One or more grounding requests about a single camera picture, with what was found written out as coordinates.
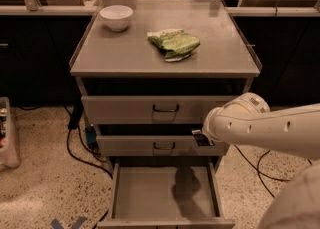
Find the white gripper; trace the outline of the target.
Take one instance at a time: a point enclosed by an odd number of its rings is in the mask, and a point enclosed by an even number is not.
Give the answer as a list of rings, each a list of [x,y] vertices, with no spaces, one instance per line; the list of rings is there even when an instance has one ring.
[[[216,133],[214,132],[214,119],[219,111],[220,111],[220,107],[216,107],[212,109],[207,114],[202,127],[202,133],[213,142],[220,142],[220,139],[217,137]]]

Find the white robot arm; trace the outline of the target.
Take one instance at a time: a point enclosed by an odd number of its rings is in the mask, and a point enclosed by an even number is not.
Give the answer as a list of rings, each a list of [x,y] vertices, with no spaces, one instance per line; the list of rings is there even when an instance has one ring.
[[[254,93],[211,110],[203,134],[214,142],[250,145],[311,159],[287,183],[257,229],[320,229],[320,105],[271,111]]]

